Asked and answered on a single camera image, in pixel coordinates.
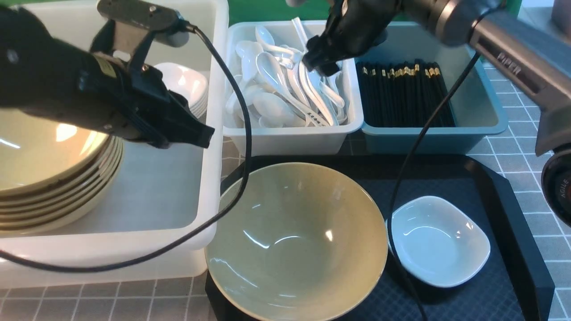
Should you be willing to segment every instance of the black cable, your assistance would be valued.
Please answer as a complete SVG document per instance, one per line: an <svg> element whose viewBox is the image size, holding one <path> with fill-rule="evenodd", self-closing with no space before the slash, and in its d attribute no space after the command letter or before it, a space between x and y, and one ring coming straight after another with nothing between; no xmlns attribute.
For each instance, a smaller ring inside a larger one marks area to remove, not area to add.
<svg viewBox="0 0 571 321"><path fill-rule="evenodd" d="M389 217L387 218L387 233L388 233L389 244L391 245L392 254L393 254L393 257L395 258L395 262L396 262L397 268L399 269L399 273L401 274L405 283L407 284L407 287L409 288L409 290L413 296L413 299L415 300L415 303L419 308L420 314L423 317L423 321L428 321L426 311L424 311L424 307L423 307L422 303L420 302L419 295L416 292L415 287L412 285L411 280L408 278L408 274L404 270L404 267L403 267L403 265L399 259L399 256L396 252L395 241L393 240L393 236L392 236L392 216L393 216L394 210L395 210L396 195L399 192L400 183L403 181L404 172L407 169L407 166L408 166L409 162L411 161L412 156L416 152L416 149L420 145L420 142L423 140L428 129L430 128L432 121L434 119L436 119L440 110L448 104L448 101L452 98L454 93L456 93L456 91L458 90L460 85L462 85L462 83L464 82L464 80L466 79L466 77L468 76L470 71L472 71L472 69L476 65L476 62L478 62L478 59L480 59L480 54L475 54L474 57L472 57L472 60L470 60L470 62L468 63L468 65L466 66L466 68L464 69L462 74L458 77L458 80L456 80L456 82L454 83L452 88L450 88L450 91L448 92L448 94L444 97L442 102L440 102L438 107L436 107L436 110L432 113L430 118L428 118L423 129L420 131L419 136L416 138L415 143L412 145L411 150L408 152L407 157L404 159L404 163L400 168L399 175L396 178L395 188L393 189L393 192L391 195L391 201L389 202L389 213L391 213L389 215Z"/></svg>
<svg viewBox="0 0 571 321"><path fill-rule="evenodd" d="M147 255L143 255L143 256L135 258L135 259L127 260L124 262L118 262L118 263L113 263L113 264L105 264L105 265L101 265L101 266L92 266L92 267L59 266L59 265L41 263L41 262L36 262L33 260L24 259L24 258L10 254L10 253L2 251L2 250L0 250L0 258L8 260L8 261L16 263L16 264L19 264L19 265L22 265L22 266L25 266L25 267L31 267L31 268L36 268L38 270L44 270L44 271L50 271L50 272L93 273L93 272L105 272L105 271L117 270L119 268L133 266L133 265L136 265L139 263L146 262L148 260L154 259L157 256L162 255L162 254L172 250L173 248L175 248L175 247L181 245L182 243L188 241L189 239L193 238L198 233L204 231L207 227L214 224L217 220L224 217L226 214L228 214L228 212L230 212L230 210L232 210L234 205L236 205L238 203L238 201L242 197L242 194L244 193L244 190L246 189L246 184L248 183L248 177L250 175L250 171L251 171L251 167L252 167L252 159L251 159L252 158L252 125L250 124L250 116L248 114L248 108L246 106L246 101L244 100L244 96L242 95L242 92L240 91L238 84L234 80L232 73L229 71L228 67L224 63L224 60L222 60L222 58L220 57L220 55L216 51L216 48L214 48L214 46L212 45L212 42L210 42L208 37L197 26L190 24L188 21L183 22L183 30L196 34L204 42L204 44L206 45L206 47L208 48L208 50L210 51L210 53L212 54L214 59L216 59L217 63L220 65L220 68L222 68L222 71L224 71L224 74L226 75L226 78L228 78L228 81L230 81L230 85L234 89L234 92L236 92L236 96L238 98L238 101L240 102L240 107L242 108L242 112L244 113L244 124L245 124L245 128L246 128L246 154L244 156L244 171L242 173L242 182L240 183L240 188L238 189L238 193L236 193L236 196L234 197L232 202L230 202L230 204L228 204L228 206L226 206L226 208L224 208L222 211L218 212L218 214L214 215L211 219L207 220L202 225L200 225L196 229L190 231L188 234L179 238L178 240L176 240L176 241L168 244L167 246L164 246L164 247L162 247L162 248L160 248L160 249L158 249L152 253L149 253Z"/></svg>

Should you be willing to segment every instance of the white plastic bin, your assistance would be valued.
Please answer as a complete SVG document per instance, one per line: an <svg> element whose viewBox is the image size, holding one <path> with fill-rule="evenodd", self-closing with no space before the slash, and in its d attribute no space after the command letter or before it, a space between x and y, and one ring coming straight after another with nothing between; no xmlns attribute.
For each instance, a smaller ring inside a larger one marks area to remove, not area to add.
<svg viewBox="0 0 571 321"><path fill-rule="evenodd" d="M226 0L162 0L199 26L222 54L226 52ZM51 34L84 50L105 23L96 1L39 3L26 7ZM171 48L153 43L147 63L175 62L210 76L213 88L224 86L224 74L200 39ZM208 94L206 124L215 129L208 149L176 145L158 150L125 143L119 175L101 204L80 220L41 235L0 238L2 250L18 256L71 266L91 266L148 254L212 218L219 207L222 169L223 98ZM48 273L0 260L0 288L196 276L206 269L204 247L211 226L176 249L133 267L96 274Z"/></svg>
<svg viewBox="0 0 571 321"><path fill-rule="evenodd" d="M325 21L304 21L305 31L309 38L321 34L325 29ZM256 26L266 27L274 36L277 45L288 45L299 50L304 48L291 21L277 22L243 22L228 29L226 46L226 64L232 74L240 74L240 58L235 47L239 41L256 41ZM338 79L341 96L348 103L348 122L342 126L333 127L298 127L279 129L253 129L252 154L255 155L332 155L337 154L347 134L353 133L363 125L363 105L359 92L359 82L355 70L355 61L348 59L343 62L342 77ZM226 82L225 96L231 91L230 83ZM230 137L238 151L246 152L245 129L229 128L224 123L224 136Z"/></svg>

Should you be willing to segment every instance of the stack of plates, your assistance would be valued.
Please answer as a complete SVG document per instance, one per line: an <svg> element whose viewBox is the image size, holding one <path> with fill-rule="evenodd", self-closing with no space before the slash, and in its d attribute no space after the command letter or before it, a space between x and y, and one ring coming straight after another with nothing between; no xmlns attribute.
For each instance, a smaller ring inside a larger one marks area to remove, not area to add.
<svg viewBox="0 0 571 321"><path fill-rule="evenodd" d="M206 113L208 79L203 74L172 62L160 63L155 68L163 73L163 82L167 89L186 98L188 108L196 118Z"/></svg>
<svg viewBox="0 0 571 321"><path fill-rule="evenodd" d="M0 111L0 234L44 232L84 216L122 159L118 138Z"/></svg>

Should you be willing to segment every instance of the beige plate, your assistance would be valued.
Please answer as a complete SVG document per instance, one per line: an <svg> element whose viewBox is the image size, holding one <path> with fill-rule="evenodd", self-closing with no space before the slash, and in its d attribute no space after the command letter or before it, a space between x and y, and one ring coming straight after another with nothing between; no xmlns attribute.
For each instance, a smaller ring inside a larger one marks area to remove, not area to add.
<svg viewBox="0 0 571 321"><path fill-rule="evenodd" d="M327 167L283 163L250 174L244 195L218 222L206 260L218 289L246 314L324 321L367 297L387 253L383 216L361 186Z"/></svg>
<svg viewBox="0 0 571 321"><path fill-rule="evenodd" d="M71 190L60 194L55 198L47 199L39 203L6 209L0 208L0 228L4 227L3 222L35 218L44 214L52 213L62 207L75 203L75 201L89 192L90 187L95 186L98 181L104 178L112 169L117 157L120 155L121 144L121 141L115 141L113 146L110 146L110 149L112 148L110 156L100 163L98 168L93 171L86 180L73 187Z"/></svg>
<svg viewBox="0 0 571 321"><path fill-rule="evenodd" d="M0 196L13 196L75 174L108 135L0 110L0 137Z"/></svg>
<svg viewBox="0 0 571 321"><path fill-rule="evenodd" d="M74 220L77 220L87 212L87 211L83 212L83 210L78 212L78 210L80 210L84 204L89 203L92 199L98 199L98 200L101 199L100 193L103 190L106 190L106 187L115 178L118 169L120 167L120 164L122 163L122 160L123 160L123 147L121 145L119 154L115 158L114 164L109 167L109 170L105 173L104 177L98 179L98 181L94 183L94 185L87 187L87 189L89 189L89 192L84 197L78 199L77 202L70 204L65 208L62 208L58 211L54 211L44 216L40 216L38 218L16 221L14 223L11 223L10 225L7 225L7 223L1 223L0 234L8 234L8 233L22 234L22 233L46 231L46 230L51 230L53 228L61 227L65 224L73 222Z"/></svg>
<svg viewBox="0 0 571 321"><path fill-rule="evenodd" d="M70 177L67 180L61 180L31 194L8 197L0 196L0 212L3 210L9 210L12 207L20 207L48 199L54 199L56 196L76 187L85 181L93 172L99 170L101 163L109 157L111 152L113 152L113 148L119 143L119 141L120 139L115 137L108 139L99 154L86 165L84 170L78 171L77 176Z"/></svg>

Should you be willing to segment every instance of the grid pattern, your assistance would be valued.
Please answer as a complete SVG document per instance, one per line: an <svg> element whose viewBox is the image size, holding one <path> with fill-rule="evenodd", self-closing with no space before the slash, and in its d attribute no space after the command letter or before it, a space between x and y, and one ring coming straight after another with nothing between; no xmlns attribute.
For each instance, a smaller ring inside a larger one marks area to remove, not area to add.
<svg viewBox="0 0 571 321"><path fill-rule="evenodd" d="M520 19L557 34L550 10L523 9ZM486 73L505 107L509 130L486 137L469 155L509 179L556 285L550 321L571 321L571 228L559 221L540 190L541 170L550 155L534 154L539 110L491 65ZM361 132L349 135L340 154L366 154ZM222 173L243 160L224 139ZM0 290L1 321L215 321L204 292L206 275L196 278L79 284Z"/></svg>
<svg viewBox="0 0 571 321"><path fill-rule="evenodd" d="M196 278L0 290L2 321L216 321Z"/></svg>

